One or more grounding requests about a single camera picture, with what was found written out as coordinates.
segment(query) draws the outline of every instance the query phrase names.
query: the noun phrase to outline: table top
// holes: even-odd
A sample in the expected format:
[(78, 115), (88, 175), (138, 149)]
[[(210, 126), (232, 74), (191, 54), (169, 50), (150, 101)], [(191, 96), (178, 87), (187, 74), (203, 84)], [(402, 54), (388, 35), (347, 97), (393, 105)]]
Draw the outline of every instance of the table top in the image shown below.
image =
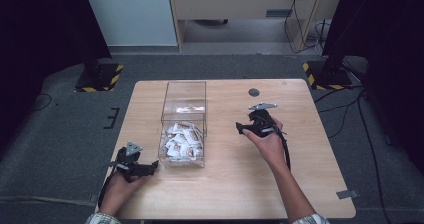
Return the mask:
[[(143, 147), (139, 163), (156, 161), (161, 114), (168, 81), (135, 85), (111, 159), (128, 141)], [(260, 95), (248, 91), (256, 88)], [(121, 209), (122, 219), (282, 219), (287, 218), (275, 179), (258, 150), (235, 122), (249, 124), (248, 106), (278, 104), (268, 111), (283, 122), (292, 173), (315, 210), (328, 218), (352, 218), (350, 198), (334, 153), (301, 79), (206, 80), (207, 137), (204, 168), (164, 168)]]

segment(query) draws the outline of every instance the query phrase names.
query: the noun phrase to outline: gray floor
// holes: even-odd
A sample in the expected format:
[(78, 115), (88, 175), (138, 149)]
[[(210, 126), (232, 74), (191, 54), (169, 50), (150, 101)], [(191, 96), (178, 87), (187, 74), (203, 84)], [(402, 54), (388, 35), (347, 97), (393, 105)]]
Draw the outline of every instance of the gray floor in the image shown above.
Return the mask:
[[(51, 102), (49, 96), (40, 95), (33, 108), (45, 108), (28, 115), (13, 148), (0, 163), (0, 197), (40, 196), (89, 203), (89, 196), (101, 188), (132, 88), (138, 80), (306, 79), (301, 64), (323, 60), (314, 48), (294, 54), (282, 30), (282, 20), (278, 19), (230, 20), (223, 26), (189, 22), (182, 52), (149, 50), (117, 54), (113, 61), (123, 64), (124, 70), (112, 92), (73, 92), (82, 65), (46, 79), (42, 93), (48, 94)], [(349, 57), (349, 61), (360, 69), (366, 66), (360, 58)], [(354, 77), (351, 79), (360, 84)], [(316, 100), (328, 92), (311, 90), (311, 95)], [(359, 92), (357, 88), (332, 94), (318, 102), (317, 109), (350, 103)], [(409, 162), (401, 147), (387, 145), (384, 130), (369, 103), (361, 99), (361, 107), (376, 152), (389, 219), (392, 223), (423, 222), (424, 176)], [(114, 114), (111, 108), (120, 108), (120, 114), (113, 129), (104, 129), (110, 125), (107, 116)], [(343, 123), (344, 109), (320, 115), (327, 135), (331, 136)], [(360, 193), (360, 197), (353, 199), (357, 215), (331, 222), (386, 223), (375, 163), (357, 104), (348, 109), (342, 131), (330, 138), (330, 143), (348, 188)], [(94, 207), (84, 205), (7, 202), (0, 204), (0, 223), (83, 223), (93, 211)]]

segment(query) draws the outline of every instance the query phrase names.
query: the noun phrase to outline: plaid sleeve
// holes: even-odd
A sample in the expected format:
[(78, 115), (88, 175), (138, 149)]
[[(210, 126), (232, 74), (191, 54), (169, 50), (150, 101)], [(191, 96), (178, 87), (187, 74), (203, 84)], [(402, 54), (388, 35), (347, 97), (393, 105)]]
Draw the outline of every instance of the plaid sleeve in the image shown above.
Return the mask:
[(330, 224), (330, 222), (319, 214), (313, 214), (312, 216), (299, 219), (293, 222), (293, 224)]
[(103, 213), (94, 213), (92, 214), (85, 224), (121, 224), (118, 219), (113, 216), (109, 216)]

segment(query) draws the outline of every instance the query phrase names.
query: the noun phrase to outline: caution stripe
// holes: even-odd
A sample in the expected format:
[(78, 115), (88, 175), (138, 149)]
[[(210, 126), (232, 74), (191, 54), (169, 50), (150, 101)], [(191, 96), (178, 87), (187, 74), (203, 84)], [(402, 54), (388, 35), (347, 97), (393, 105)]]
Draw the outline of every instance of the caution stripe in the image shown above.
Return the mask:
[(116, 70), (114, 72), (114, 75), (110, 81), (110, 84), (108, 86), (103, 87), (92, 87), (92, 86), (85, 86), (81, 88), (75, 88), (76, 92), (97, 92), (97, 91), (112, 91), (113, 88), (116, 85), (116, 82), (118, 82), (119, 76), (121, 75), (122, 69), (124, 68), (124, 65), (118, 65), (116, 67)]
[(308, 77), (309, 85), (311, 86), (312, 90), (340, 90), (351, 87), (351, 85), (318, 85), (315, 82), (314, 75), (312, 74), (308, 63), (303, 63), (303, 70), (305, 71), (306, 76)]
[(116, 68), (116, 71), (115, 71), (115, 76), (112, 78), (112, 80), (110, 81), (110, 85), (109, 85), (109, 89), (108, 89), (108, 91), (111, 91), (114, 87), (115, 87), (115, 85), (116, 85), (116, 82), (118, 81), (118, 79), (119, 79), (119, 75), (121, 75), (121, 71), (122, 71), (122, 68), (124, 68), (124, 66), (123, 65), (118, 65), (118, 67)]

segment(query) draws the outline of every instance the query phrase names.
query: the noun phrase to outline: acrylic container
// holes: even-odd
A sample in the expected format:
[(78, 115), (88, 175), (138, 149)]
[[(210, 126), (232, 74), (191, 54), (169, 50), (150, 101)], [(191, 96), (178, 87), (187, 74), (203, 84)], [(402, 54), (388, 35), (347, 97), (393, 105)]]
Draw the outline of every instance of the acrylic container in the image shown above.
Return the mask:
[(158, 158), (165, 168), (204, 167), (206, 82), (168, 82)]

